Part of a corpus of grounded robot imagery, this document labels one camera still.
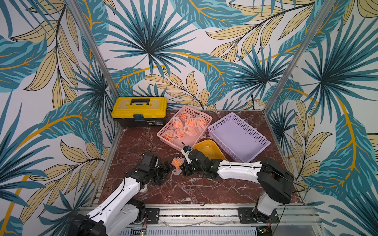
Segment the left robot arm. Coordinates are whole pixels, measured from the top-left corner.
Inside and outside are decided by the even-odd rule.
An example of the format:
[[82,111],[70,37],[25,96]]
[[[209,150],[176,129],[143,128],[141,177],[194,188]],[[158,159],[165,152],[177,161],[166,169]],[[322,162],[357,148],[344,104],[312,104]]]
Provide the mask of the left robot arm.
[[145,153],[142,161],[126,173],[116,190],[87,215],[79,214],[71,222],[69,236],[116,236],[131,223],[145,221],[145,204],[133,197],[148,184],[161,186],[175,167]]

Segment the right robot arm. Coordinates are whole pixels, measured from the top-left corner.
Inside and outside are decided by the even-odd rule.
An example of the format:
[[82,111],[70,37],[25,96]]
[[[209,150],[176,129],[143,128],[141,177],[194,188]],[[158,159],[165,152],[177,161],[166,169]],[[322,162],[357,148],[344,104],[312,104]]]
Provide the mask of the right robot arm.
[[210,160],[202,152],[185,146],[181,153],[186,162],[180,166],[184,176],[201,174],[214,179],[236,179],[258,183],[264,189],[253,212],[248,216],[254,222],[275,223],[276,207],[289,204],[293,192],[293,174],[282,168],[273,159],[254,163],[229,162],[221,159]]

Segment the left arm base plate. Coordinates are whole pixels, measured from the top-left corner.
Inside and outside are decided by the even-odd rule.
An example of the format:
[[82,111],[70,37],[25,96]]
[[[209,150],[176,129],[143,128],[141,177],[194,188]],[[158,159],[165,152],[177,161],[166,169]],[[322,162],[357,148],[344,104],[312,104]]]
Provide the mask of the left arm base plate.
[[141,208],[134,224],[157,225],[159,222],[159,208]]

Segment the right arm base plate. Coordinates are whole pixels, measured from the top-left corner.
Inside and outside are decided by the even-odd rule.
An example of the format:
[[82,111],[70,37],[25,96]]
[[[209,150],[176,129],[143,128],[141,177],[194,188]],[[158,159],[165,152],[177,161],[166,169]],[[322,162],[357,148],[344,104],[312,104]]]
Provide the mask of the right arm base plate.
[[257,211],[255,207],[240,207],[237,209],[238,217],[241,224],[270,224],[279,223],[279,215],[276,210],[273,210],[269,216]]

